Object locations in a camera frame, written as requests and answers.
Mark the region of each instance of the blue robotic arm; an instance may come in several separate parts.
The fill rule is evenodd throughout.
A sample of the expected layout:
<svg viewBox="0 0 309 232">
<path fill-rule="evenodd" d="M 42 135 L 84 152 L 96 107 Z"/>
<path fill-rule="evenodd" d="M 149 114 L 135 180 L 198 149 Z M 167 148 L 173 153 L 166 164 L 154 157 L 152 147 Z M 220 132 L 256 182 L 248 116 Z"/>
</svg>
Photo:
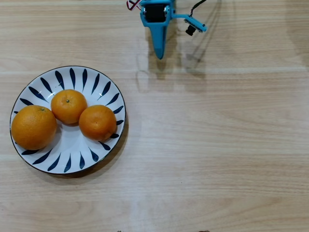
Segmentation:
<svg viewBox="0 0 309 232">
<path fill-rule="evenodd" d="M 169 22 L 174 18 L 183 18 L 189 24 L 187 34 L 198 30 L 205 32 L 207 27 L 188 14 L 176 14 L 175 0 L 141 0 L 140 18 L 145 27 L 149 27 L 156 56 L 162 59 L 165 52 Z"/>
</svg>

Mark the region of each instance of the wood grain surface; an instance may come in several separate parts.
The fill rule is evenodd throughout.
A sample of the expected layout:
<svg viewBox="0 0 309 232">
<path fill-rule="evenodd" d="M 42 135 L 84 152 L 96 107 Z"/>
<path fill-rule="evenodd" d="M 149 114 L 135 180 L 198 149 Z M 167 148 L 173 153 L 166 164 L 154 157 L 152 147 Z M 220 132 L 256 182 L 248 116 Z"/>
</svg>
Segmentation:
<svg viewBox="0 0 309 232">
<path fill-rule="evenodd" d="M 197 0 L 177 0 L 189 13 Z M 308 232 L 309 1 L 208 0 L 154 55 L 125 0 L 0 1 L 1 232 Z M 117 148 L 53 176 L 10 139 L 22 89 L 81 65 L 126 101 Z"/>
</svg>

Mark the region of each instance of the orange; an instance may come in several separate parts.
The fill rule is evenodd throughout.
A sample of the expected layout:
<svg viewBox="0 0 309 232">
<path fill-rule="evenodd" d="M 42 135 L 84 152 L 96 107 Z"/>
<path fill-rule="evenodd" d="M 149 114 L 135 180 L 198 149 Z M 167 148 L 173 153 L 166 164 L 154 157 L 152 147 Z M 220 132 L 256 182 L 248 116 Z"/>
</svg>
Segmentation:
<svg viewBox="0 0 309 232">
<path fill-rule="evenodd" d="M 27 150 L 39 150 L 54 139 L 57 122 L 53 113 L 39 105 L 29 105 L 17 113 L 11 133 L 15 142 Z"/>
<path fill-rule="evenodd" d="M 67 89 L 53 97 L 51 107 L 58 120 L 72 124 L 78 122 L 80 115 L 87 108 L 87 101 L 82 93 Z"/>
<path fill-rule="evenodd" d="M 117 129 L 114 112 L 104 105 L 93 105 L 84 110 L 79 127 L 89 139 L 104 141 Z"/>
</svg>

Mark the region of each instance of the ceramic plate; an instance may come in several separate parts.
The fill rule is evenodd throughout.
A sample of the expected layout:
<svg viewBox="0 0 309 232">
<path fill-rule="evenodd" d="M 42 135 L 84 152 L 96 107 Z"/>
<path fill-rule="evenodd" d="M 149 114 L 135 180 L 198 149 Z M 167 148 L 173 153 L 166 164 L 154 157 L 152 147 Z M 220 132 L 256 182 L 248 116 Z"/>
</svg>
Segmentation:
<svg viewBox="0 0 309 232">
<path fill-rule="evenodd" d="M 57 121 L 58 128 L 53 142 L 44 149 L 30 151 L 21 148 L 11 139 L 20 157 L 32 167 L 52 174 L 69 174 L 89 168 L 103 160 L 116 146 L 124 130 L 126 107 L 123 96 L 115 83 L 96 70 L 68 66 L 50 70 L 35 78 L 18 96 L 10 119 L 27 105 L 41 105 L 51 109 L 54 95 L 63 89 L 75 89 L 86 97 L 88 106 L 106 105 L 115 113 L 117 132 L 104 143 L 87 139 L 79 126 L 68 126 Z"/>
</svg>

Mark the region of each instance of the black cable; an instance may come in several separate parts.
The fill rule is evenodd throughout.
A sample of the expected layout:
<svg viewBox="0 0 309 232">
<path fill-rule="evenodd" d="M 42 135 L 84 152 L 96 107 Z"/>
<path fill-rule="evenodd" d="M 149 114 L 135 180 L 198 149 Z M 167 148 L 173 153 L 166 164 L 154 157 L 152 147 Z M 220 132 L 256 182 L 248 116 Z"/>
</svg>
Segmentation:
<svg viewBox="0 0 309 232">
<path fill-rule="evenodd" d="M 192 17 L 192 15 L 193 15 L 193 10 L 194 10 L 195 8 L 197 8 L 200 4 L 204 3 L 204 2 L 206 2 L 206 0 L 200 1 L 200 2 L 198 2 L 197 4 L 195 4 L 194 7 L 192 7 L 191 13 L 190 13 L 190 17 Z"/>
</svg>

